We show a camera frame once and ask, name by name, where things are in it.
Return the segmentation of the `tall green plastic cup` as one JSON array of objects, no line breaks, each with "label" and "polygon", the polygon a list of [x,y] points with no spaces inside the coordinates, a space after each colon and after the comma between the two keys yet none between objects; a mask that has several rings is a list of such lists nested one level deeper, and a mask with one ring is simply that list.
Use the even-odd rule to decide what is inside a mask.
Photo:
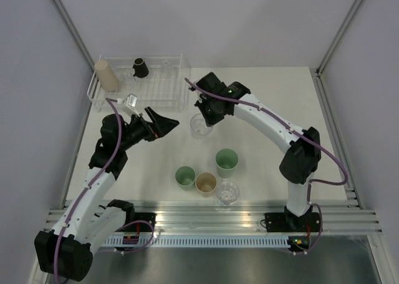
[{"label": "tall green plastic cup", "polygon": [[220,178],[230,178],[239,162],[238,154],[232,149],[221,149],[216,153],[215,163]]}]

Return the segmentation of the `short green plastic cup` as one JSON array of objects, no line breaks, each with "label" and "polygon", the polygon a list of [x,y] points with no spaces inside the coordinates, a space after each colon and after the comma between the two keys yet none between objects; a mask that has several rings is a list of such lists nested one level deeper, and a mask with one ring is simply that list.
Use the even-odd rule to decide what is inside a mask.
[{"label": "short green plastic cup", "polygon": [[189,191],[194,188],[196,173],[189,166],[182,166],[176,170],[175,180],[182,190]]}]

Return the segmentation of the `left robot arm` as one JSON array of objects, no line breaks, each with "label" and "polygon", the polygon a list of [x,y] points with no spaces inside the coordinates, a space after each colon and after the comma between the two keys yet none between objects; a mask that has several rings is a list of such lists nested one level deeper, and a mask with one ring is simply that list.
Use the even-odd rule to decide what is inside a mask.
[{"label": "left robot arm", "polygon": [[161,116],[149,106],[145,112],[149,121],[141,114],[132,114],[126,123],[118,112],[103,118],[100,138],[77,197],[51,230],[36,235],[34,247],[40,270],[52,274],[55,280],[83,280],[103,243],[114,232],[135,227],[131,202],[114,199],[100,217],[95,213],[125,167],[127,150],[141,141],[160,139],[179,125],[179,121]]}]

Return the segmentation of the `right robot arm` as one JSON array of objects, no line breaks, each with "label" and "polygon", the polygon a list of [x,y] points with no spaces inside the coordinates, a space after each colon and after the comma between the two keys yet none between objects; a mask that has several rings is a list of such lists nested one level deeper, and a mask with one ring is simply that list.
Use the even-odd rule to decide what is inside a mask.
[{"label": "right robot arm", "polygon": [[284,154],[279,165],[287,179],[288,197],[284,222],[288,229],[298,231],[307,223],[310,209],[310,177],[316,172],[321,151],[319,132],[305,130],[282,119],[268,109],[250,89],[239,82],[227,86],[210,72],[191,86],[198,92],[195,103],[208,126],[213,126],[231,115],[245,121],[269,138]]}]

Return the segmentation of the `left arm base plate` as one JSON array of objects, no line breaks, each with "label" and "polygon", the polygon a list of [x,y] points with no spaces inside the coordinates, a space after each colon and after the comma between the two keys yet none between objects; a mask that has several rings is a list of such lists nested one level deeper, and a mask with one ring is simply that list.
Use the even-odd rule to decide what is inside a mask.
[{"label": "left arm base plate", "polygon": [[156,214],[154,212],[138,212],[134,219],[129,220],[117,232],[131,232],[135,235],[153,232],[156,224]]}]

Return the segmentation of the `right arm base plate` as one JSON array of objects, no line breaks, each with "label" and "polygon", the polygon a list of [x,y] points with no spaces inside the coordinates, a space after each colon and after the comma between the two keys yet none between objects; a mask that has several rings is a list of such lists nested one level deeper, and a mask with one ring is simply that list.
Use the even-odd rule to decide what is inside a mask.
[{"label": "right arm base plate", "polygon": [[320,230],[320,215],[317,212],[307,213],[301,217],[283,212],[264,214],[266,230],[270,233],[308,233]]}]

